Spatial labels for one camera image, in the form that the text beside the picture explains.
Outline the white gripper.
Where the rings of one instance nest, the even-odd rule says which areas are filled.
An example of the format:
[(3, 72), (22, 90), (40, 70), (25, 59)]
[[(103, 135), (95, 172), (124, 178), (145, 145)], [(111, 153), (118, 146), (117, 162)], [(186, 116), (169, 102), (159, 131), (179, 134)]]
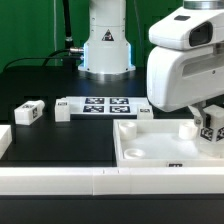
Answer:
[(155, 47), (147, 63), (147, 97), (165, 112), (189, 106), (196, 126), (206, 126), (201, 101), (224, 94), (224, 51)]

